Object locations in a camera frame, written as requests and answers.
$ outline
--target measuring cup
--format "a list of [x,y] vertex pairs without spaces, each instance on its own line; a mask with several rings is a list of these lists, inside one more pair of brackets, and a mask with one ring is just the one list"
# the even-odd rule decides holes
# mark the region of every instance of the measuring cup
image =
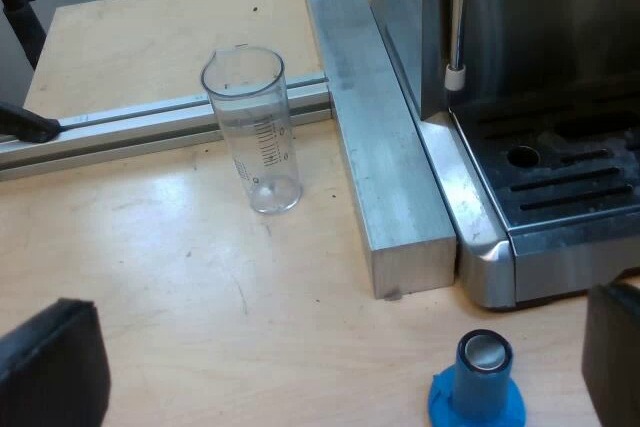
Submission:
[[293,207],[302,194],[293,150],[284,62],[271,50],[216,50],[201,76],[251,207]]

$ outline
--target metal beam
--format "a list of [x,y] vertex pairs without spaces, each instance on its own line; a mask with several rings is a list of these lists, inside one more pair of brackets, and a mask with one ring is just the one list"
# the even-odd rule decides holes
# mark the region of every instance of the metal beam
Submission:
[[375,296],[452,284],[456,236],[367,0],[307,5]]
[[[287,83],[293,125],[331,117],[324,74]],[[68,130],[44,144],[0,137],[0,180],[222,139],[206,95],[198,94],[60,120]]]

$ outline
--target drip tray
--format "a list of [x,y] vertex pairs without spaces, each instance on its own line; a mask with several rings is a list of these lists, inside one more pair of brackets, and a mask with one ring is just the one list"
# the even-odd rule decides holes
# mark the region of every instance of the drip tray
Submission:
[[474,104],[455,117],[510,231],[640,209],[640,91]]

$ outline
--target espresso machine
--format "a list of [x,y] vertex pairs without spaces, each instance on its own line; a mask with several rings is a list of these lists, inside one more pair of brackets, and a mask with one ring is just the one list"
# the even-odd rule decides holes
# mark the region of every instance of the espresso machine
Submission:
[[373,0],[469,296],[640,266],[640,0]]

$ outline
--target metal cylinder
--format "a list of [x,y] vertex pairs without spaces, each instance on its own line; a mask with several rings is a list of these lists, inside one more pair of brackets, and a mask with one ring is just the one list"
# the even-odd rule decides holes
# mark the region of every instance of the metal cylinder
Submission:
[[487,421],[505,408],[513,352],[509,343],[491,330],[474,330],[458,344],[452,408],[462,417]]
[[452,0],[451,9],[451,47],[449,65],[453,70],[460,70],[462,64],[462,29],[464,0]]

